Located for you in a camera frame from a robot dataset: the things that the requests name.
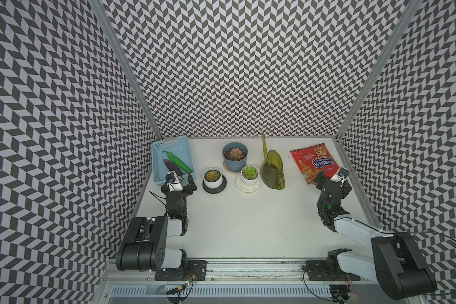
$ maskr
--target blue plastic basket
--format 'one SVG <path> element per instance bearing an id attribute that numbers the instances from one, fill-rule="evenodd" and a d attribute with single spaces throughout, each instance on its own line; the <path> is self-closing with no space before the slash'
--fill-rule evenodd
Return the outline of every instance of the blue plastic basket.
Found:
<path id="1" fill-rule="evenodd" d="M 193 170 L 191 175 L 196 179 L 195 164 L 191 156 L 191 149 L 189 148 L 189 141 L 187 136 L 178 136 L 173 138 L 166 138 L 163 141 L 152 143 L 152 164 L 154 168 L 154 182 L 157 186 L 162 187 L 166 182 L 165 177 L 169 169 L 164 165 L 164 159 L 168 160 L 166 153 L 163 151 L 172 152 L 183 163 Z M 181 186 L 188 184 L 188 174 L 182 176 Z"/>

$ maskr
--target watering can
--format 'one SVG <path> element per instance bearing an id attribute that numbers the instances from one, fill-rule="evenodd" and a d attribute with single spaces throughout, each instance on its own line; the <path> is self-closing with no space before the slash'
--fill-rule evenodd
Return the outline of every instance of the watering can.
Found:
<path id="1" fill-rule="evenodd" d="M 261 179 L 265 185 L 272 189 L 282 190 L 286 187 L 286 180 L 282 170 L 282 158 L 275 150 L 267 152 L 267 144 L 265 143 L 265 132 L 261 133 L 263 142 L 263 164 L 261 166 Z"/>

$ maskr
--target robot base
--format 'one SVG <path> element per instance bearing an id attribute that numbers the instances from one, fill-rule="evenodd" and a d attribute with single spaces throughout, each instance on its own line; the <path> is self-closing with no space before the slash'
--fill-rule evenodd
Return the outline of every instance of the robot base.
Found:
<path id="1" fill-rule="evenodd" d="M 206 277 L 205 260 L 188 261 L 186 252 L 182 250 L 181 266 L 174 269 L 159 270 L 156 272 L 156 281 L 187 281 L 189 278 L 188 272 L 193 271 L 198 281 L 204 281 Z"/>
<path id="2" fill-rule="evenodd" d="M 352 281 L 360 281 L 361 278 L 357 275 L 340 272 L 329 272 L 328 263 L 325 260 L 320 261 L 306 261 L 307 273 L 309 274 L 310 281 L 347 281 L 346 275 L 350 276 Z"/>

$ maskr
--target vent grille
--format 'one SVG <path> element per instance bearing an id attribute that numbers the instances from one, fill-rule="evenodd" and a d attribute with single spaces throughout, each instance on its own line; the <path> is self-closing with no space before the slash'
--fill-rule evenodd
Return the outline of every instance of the vent grille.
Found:
<path id="1" fill-rule="evenodd" d="M 115 284 L 112 297 L 165 297 L 167 290 L 178 284 Z M 310 284 L 310 290 L 319 297 L 330 297 L 329 285 Z M 183 290 L 185 296 L 191 287 Z M 189 297 L 314 297 L 304 284 L 196 284 Z"/>

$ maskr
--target black and white patterned wall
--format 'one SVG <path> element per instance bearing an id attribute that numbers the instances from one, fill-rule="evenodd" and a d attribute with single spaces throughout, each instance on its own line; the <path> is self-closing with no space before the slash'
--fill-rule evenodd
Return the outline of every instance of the black and white patterned wall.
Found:
<path id="1" fill-rule="evenodd" d="M 424 1 L 343 143 L 386 228 L 456 237 L 456 1 Z M 456 245 L 418 237 L 439 289 L 456 289 Z"/>
<path id="2" fill-rule="evenodd" d="M 334 135 L 408 0 L 103 0 L 164 136 Z"/>
<path id="3" fill-rule="evenodd" d="M 85 0 L 0 1 L 0 303 L 91 298 L 152 140 Z"/>

